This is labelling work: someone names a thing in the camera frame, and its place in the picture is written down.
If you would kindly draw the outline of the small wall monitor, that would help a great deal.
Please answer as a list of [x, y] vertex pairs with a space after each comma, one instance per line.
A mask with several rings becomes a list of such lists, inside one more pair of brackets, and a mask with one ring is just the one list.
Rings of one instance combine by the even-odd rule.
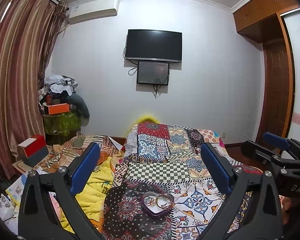
[[170, 75], [168, 63], [155, 61], [139, 61], [137, 70], [137, 84], [167, 86]]

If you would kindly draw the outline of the pile of grey clothes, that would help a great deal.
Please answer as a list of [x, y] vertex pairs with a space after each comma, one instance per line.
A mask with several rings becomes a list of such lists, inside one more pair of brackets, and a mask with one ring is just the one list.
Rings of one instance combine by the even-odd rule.
[[51, 100], [59, 100], [60, 103], [68, 103], [75, 107], [75, 110], [84, 119], [90, 118], [89, 109], [84, 99], [76, 93], [78, 83], [75, 79], [65, 75], [52, 74], [44, 79], [44, 87], [38, 90], [39, 104], [47, 102], [47, 96]]

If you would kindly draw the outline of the wooden door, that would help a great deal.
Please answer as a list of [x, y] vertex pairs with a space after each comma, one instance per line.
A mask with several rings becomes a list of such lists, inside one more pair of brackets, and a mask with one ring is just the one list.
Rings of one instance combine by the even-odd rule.
[[293, 114], [295, 73], [292, 45], [282, 17], [276, 13], [262, 21], [265, 33], [264, 100], [256, 142], [270, 150], [264, 142], [267, 132], [286, 137]]

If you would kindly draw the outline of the colourful patchwork bedspread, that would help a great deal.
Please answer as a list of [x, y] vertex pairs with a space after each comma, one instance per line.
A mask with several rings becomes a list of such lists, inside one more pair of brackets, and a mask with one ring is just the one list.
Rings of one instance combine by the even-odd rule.
[[[151, 122], [136, 125], [138, 157], [104, 202], [105, 239], [280, 239], [280, 201], [270, 172], [232, 159], [219, 136], [207, 129]], [[222, 194], [206, 168], [200, 148], [210, 143], [232, 165], [234, 188]], [[141, 196], [169, 193], [172, 210], [147, 215]]]

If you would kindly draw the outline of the striped brown curtain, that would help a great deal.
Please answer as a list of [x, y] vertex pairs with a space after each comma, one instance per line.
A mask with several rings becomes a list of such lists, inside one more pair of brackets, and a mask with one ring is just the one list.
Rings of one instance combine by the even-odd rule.
[[14, 176], [18, 145], [44, 135], [38, 91], [65, 20], [67, 4], [0, 0], [0, 176]]

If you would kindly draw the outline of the purple heart-shaped jewelry box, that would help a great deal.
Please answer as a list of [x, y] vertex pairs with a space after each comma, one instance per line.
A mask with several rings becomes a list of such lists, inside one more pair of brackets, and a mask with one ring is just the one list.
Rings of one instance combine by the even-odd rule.
[[141, 196], [141, 205], [147, 215], [153, 218], [161, 218], [172, 210], [174, 197], [169, 193], [148, 191]]

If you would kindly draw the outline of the wooden overhead cabinet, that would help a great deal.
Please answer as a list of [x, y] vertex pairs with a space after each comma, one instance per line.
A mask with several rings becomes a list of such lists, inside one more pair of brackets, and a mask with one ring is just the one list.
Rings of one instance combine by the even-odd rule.
[[256, 43], [283, 38], [279, 15], [299, 7], [297, 0], [251, 0], [234, 12], [237, 33]]

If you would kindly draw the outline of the white air conditioner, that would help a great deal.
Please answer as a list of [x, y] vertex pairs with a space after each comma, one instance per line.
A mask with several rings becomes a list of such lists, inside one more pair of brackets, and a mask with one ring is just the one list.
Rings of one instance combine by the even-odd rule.
[[71, 8], [68, 22], [76, 24], [117, 15], [119, 0], [94, 0]]

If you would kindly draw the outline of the large wall television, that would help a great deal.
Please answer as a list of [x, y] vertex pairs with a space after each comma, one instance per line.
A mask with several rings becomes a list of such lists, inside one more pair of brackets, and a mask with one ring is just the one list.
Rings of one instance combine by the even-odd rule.
[[129, 29], [125, 58], [181, 63], [182, 42], [183, 35], [179, 32]]

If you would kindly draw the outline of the green patterned covered stand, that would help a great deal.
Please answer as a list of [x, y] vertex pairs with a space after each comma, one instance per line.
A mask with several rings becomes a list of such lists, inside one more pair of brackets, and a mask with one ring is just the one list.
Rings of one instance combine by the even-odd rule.
[[80, 129], [81, 119], [72, 111], [55, 114], [43, 115], [44, 130], [49, 135], [68, 136], [71, 131]]

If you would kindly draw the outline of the orange shoe box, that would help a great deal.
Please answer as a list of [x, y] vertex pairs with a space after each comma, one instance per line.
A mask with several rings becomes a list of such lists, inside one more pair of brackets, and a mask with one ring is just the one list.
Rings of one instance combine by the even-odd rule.
[[44, 113], [47, 115], [61, 114], [69, 111], [70, 111], [70, 106], [67, 103], [44, 106]]

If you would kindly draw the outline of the yellow fleece blanket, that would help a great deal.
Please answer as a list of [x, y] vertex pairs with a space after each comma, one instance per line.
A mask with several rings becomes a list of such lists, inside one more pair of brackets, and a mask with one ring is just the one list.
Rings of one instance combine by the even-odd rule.
[[80, 207], [98, 231], [101, 231], [104, 222], [103, 205], [106, 195], [111, 187], [121, 183], [126, 174], [128, 163], [151, 161], [151, 159], [136, 155], [136, 129], [137, 126], [134, 125], [129, 135], [123, 139], [124, 144], [121, 146], [125, 154], [122, 161], [115, 166], [115, 172], [111, 171], [110, 161], [106, 160], [99, 167], [95, 167], [83, 191], [76, 195]]

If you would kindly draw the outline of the striped orange quilt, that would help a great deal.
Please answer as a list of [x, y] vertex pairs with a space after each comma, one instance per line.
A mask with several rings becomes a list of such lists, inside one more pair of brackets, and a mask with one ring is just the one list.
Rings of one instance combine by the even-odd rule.
[[48, 173], [55, 172], [60, 166], [69, 166], [92, 142], [98, 144], [100, 148], [96, 167], [109, 160], [111, 171], [114, 173], [115, 166], [122, 161], [125, 153], [122, 146], [107, 135], [77, 135], [62, 145], [53, 145], [48, 148], [49, 154], [39, 166]]

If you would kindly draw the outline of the red and white box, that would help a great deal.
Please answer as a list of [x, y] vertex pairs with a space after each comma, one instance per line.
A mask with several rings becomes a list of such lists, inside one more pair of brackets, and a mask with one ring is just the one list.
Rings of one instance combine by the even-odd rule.
[[35, 134], [24, 140], [18, 144], [18, 147], [22, 149], [23, 152], [21, 156], [23, 163], [30, 167], [35, 167], [49, 153], [45, 137], [39, 134]]

